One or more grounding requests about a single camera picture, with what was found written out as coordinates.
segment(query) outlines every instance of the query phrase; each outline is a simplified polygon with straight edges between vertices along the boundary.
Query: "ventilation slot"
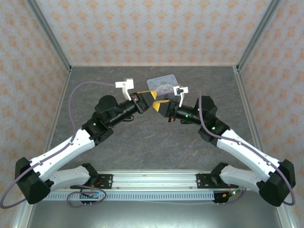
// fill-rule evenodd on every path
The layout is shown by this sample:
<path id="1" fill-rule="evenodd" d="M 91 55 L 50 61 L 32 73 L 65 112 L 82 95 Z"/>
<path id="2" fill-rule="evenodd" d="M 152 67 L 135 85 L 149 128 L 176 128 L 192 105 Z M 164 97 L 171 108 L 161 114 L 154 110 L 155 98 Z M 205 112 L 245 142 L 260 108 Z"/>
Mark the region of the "ventilation slot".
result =
<path id="1" fill-rule="evenodd" d="M 54 191 L 51 192 L 43 200 L 45 201 L 64 201 L 67 199 L 69 191 Z M 104 196 L 103 193 L 85 192 L 83 194 L 73 194 L 70 196 L 71 201 L 94 201 L 100 200 Z M 194 201 L 194 200 L 214 200 L 213 191 L 204 192 L 189 192 L 189 191 L 176 191 L 176 192 L 129 192 L 129 191 L 109 191 L 105 198 L 107 201 Z"/>

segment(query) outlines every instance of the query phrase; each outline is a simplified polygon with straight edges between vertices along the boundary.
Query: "metal profile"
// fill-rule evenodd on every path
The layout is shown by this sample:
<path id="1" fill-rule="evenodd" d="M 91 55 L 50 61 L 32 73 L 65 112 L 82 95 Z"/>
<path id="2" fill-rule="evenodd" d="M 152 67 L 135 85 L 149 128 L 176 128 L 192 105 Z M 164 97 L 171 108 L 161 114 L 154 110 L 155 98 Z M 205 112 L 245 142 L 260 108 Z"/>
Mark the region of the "metal profile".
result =
<path id="1" fill-rule="evenodd" d="M 46 144 L 46 147 L 44 149 L 44 153 L 48 152 L 49 148 L 51 146 L 53 135 L 54 135 L 56 124 L 57 124 L 57 120 L 58 120 L 59 113 L 60 113 L 60 110 L 61 110 L 63 98 L 65 97 L 65 94 L 66 94 L 67 84 L 69 82 L 70 76 L 71 76 L 71 70 L 68 70 L 67 75 L 66 75 L 66 80 L 65 80 L 63 88 L 61 90 L 60 98 L 59 98 L 59 101 L 58 101 L 58 104 L 57 104 L 56 113 L 55 113 L 54 120 L 53 120 L 53 123 L 52 123 L 51 131 L 50 131 L 49 136 L 48 136 L 47 144 Z"/>
<path id="2" fill-rule="evenodd" d="M 41 25 L 43 31 L 45 32 L 49 42 L 53 46 L 55 52 L 57 53 L 61 63 L 63 66 L 69 70 L 71 65 L 69 64 L 66 55 L 64 54 L 63 50 L 61 49 L 58 41 L 53 34 L 51 27 L 49 26 L 47 20 L 45 19 L 39 5 L 37 4 L 36 0 L 27 0 L 28 6 L 32 9 L 34 15 L 36 16 L 39 24 Z"/>
<path id="3" fill-rule="evenodd" d="M 72 191 L 54 191 L 48 194 L 43 201 L 66 201 Z M 93 198 L 82 194 L 73 194 L 71 201 L 97 201 L 104 196 L 103 193 L 88 191 Z M 214 200 L 213 191 L 110 191 L 105 201 L 202 201 Z"/>
<path id="4" fill-rule="evenodd" d="M 267 28 L 267 25 L 269 24 L 271 18 L 276 13 L 276 9 L 280 5 L 281 1 L 282 0 L 272 0 L 272 2 L 270 3 L 263 19 L 259 23 L 253 37 L 251 38 L 244 54 L 242 55 L 242 57 L 240 59 L 239 64 L 237 65 L 238 71 L 241 71 L 244 68 L 246 62 L 248 61 L 249 57 L 251 56 L 253 50 L 255 49 L 258 41 L 260 40 L 265 29 Z"/>
<path id="5" fill-rule="evenodd" d="M 111 191 L 201 191 L 197 188 L 196 174 L 202 170 L 138 170 L 102 171 L 113 174 Z"/>
<path id="6" fill-rule="evenodd" d="M 282 204 L 280 207 L 277 208 L 282 228 L 300 228 L 296 222 L 296 219 L 292 212 L 292 208 L 293 207 L 286 206 L 285 204 Z"/>
<path id="7" fill-rule="evenodd" d="M 243 106 L 244 106 L 244 109 L 245 109 L 245 113 L 246 113 L 246 117 L 247 117 L 247 120 L 248 120 L 248 124 L 249 124 L 249 128 L 250 128 L 250 131 L 251 131 L 251 135 L 252 135 L 252 138 L 253 138 L 254 145 L 260 151 L 264 151 L 263 150 L 263 145 L 261 143 L 261 140 L 260 140 L 260 137 L 259 137 L 259 134 L 258 134 L 258 131 L 257 131 L 257 126 L 256 126 L 256 123 L 255 123 L 255 120 L 253 118 L 253 114 L 252 114 L 252 111 L 251 111 L 251 108 L 250 108 L 250 105 L 249 105 L 249 100 L 248 100 L 248 97 L 247 97 L 247 94 L 246 94 L 246 91 L 245 91 L 245 87 L 244 87 L 244 83 L 243 83 L 243 80 L 242 80 L 242 77 L 241 77 L 241 73 L 238 71 L 238 69 L 236 67 L 233 67 L 233 68 L 234 68 L 234 74 L 235 74 L 235 77 L 236 77 L 236 80 L 237 80 L 237 85 L 238 85 L 239 92 L 240 92 L 240 95 L 241 95 L 241 99 L 242 99 L 242 102 L 243 102 Z"/>
<path id="8" fill-rule="evenodd" d="M 28 227 L 29 218 L 33 210 L 33 204 L 23 202 L 20 204 L 18 212 L 13 223 L 13 228 L 24 228 Z"/>

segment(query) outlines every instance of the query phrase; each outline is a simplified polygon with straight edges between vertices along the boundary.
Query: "gray mat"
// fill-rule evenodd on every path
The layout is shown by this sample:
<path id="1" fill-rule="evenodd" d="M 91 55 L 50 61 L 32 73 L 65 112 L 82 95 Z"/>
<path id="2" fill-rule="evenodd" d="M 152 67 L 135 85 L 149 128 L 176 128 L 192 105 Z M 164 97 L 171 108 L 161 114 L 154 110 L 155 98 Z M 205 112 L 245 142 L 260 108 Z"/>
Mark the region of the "gray mat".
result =
<path id="1" fill-rule="evenodd" d="M 147 79 L 174 74 L 182 86 L 201 89 L 218 107 L 217 117 L 252 143 L 248 122 L 232 67 L 219 66 L 125 66 L 74 67 L 61 107 L 51 148 L 71 136 L 73 129 L 67 103 L 72 89 L 79 83 L 96 80 L 108 83 L 134 79 L 134 91 L 148 90 Z M 104 95 L 114 95 L 124 101 L 121 89 L 101 85 L 85 85 L 75 94 L 73 114 L 81 127 L 94 112 L 94 106 Z M 184 105 L 194 106 L 197 93 L 186 95 Z M 99 146 L 79 155 L 63 169 L 91 163 L 97 170 L 112 169 L 203 169 L 212 170 L 219 162 L 246 168 L 232 155 L 204 142 L 197 125 L 169 123 L 153 108 L 135 114 L 132 122 L 118 124 L 114 134 Z"/>

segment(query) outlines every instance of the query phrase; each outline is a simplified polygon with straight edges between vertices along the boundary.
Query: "orange floral pattern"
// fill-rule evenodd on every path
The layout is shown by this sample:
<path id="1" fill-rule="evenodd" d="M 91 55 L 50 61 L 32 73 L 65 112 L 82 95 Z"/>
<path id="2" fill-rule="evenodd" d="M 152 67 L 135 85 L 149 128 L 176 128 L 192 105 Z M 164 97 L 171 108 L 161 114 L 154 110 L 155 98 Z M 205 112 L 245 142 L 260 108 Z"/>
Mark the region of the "orange floral pattern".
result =
<path id="1" fill-rule="evenodd" d="M 303 28 L 303 4 L 284 1 L 242 71 L 265 151 L 294 163 L 297 185 L 292 210 L 298 227 L 304 224 Z"/>
<path id="2" fill-rule="evenodd" d="M 43 153 L 66 70 L 26 1 L 1 0 L 0 21 L 2 195 L 14 179 L 16 161 Z M 21 197 L 21 191 L 14 187 L 5 204 Z M 13 226 L 17 209 L 0 209 L 1 227 Z"/>
<path id="3" fill-rule="evenodd" d="M 38 0 L 69 62 L 90 66 L 235 65 L 270 2 Z"/>

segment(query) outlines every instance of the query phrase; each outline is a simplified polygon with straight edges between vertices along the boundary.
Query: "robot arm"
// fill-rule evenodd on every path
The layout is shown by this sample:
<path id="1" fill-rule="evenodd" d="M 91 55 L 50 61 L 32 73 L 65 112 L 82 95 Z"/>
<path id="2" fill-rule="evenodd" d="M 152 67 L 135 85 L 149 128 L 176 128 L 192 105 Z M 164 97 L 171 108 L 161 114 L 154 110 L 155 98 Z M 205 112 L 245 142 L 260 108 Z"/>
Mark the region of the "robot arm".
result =
<path id="1" fill-rule="evenodd" d="M 154 102 L 156 91 L 143 91 L 127 94 L 126 101 L 118 104 L 115 97 L 103 96 L 95 106 L 95 112 L 82 128 L 76 132 L 73 142 L 71 137 L 52 150 L 31 160 L 21 158 L 16 162 L 15 178 L 26 169 L 39 164 L 22 177 L 17 185 L 24 194 L 29 204 L 34 204 L 44 199 L 51 191 L 72 185 L 92 186 L 97 182 L 97 171 L 90 164 L 83 164 L 75 169 L 57 171 L 64 164 L 81 153 L 99 145 L 113 134 L 113 127 L 122 121 L 128 120 L 134 113 L 142 114 Z M 58 155 L 41 162 L 45 158 L 66 147 Z"/>
<path id="2" fill-rule="evenodd" d="M 177 91 L 179 91 L 179 94 L 181 94 L 182 89 L 183 88 L 178 88 Z M 168 122 L 179 119 L 182 124 L 199 125 L 199 134 L 203 140 L 229 152 L 252 170 L 240 170 L 228 164 L 220 163 L 211 172 L 211 175 L 219 176 L 224 183 L 236 184 L 259 192 L 265 201 L 277 207 L 280 206 L 287 197 L 289 189 L 283 178 L 271 164 L 284 174 L 292 188 L 295 186 L 294 165 L 288 160 L 281 162 L 278 159 L 264 154 L 238 136 L 228 125 L 216 117 L 218 108 L 209 96 L 201 97 L 201 111 L 206 128 L 215 135 L 235 139 L 237 142 L 214 137 L 204 130 L 199 118 L 199 99 L 196 101 L 194 107 L 181 105 L 181 103 L 178 104 L 171 100 L 156 101 L 153 103 L 153 107 L 161 115 L 168 117 Z M 253 148 L 262 157 L 267 158 L 269 162 L 264 161 L 244 145 Z"/>

